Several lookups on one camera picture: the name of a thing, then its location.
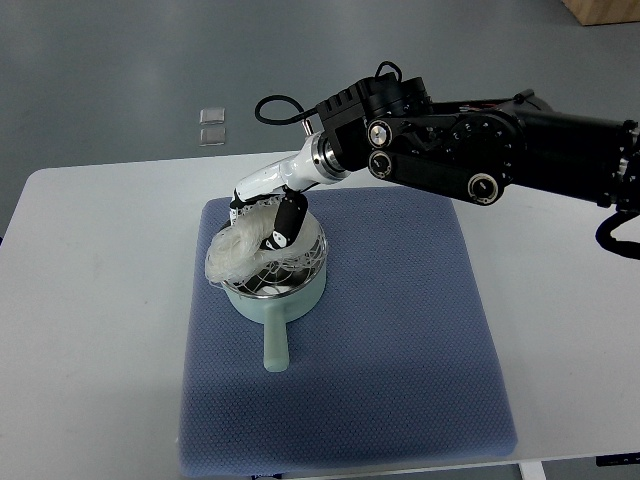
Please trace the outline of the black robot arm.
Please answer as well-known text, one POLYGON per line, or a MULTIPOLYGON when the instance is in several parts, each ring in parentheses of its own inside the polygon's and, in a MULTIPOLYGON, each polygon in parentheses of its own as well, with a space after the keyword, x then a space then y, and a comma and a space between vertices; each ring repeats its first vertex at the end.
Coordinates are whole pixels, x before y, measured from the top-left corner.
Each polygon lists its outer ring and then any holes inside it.
POLYGON ((243 200, 305 191, 352 172, 477 205, 518 185, 639 210, 639 126, 556 112, 530 90, 435 103, 393 63, 319 102, 322 131, 271 167, 243 200))

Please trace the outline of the black white robotic hand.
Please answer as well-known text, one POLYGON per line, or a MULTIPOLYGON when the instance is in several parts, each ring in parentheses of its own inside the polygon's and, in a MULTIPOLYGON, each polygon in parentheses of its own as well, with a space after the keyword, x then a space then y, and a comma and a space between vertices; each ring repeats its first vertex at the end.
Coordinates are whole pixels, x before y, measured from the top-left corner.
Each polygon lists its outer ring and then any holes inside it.
POLYGON ((308 209, 304 192, 317 185, 335 184, 349 175, 343 169, 323 133, 306 138, 301 150, 272 163, 242 179, 234 189, 230 203, 230 220, 260 201, 281 201, 268 235, 261 241, 262 250, 281 250, 298 237, 308 209))

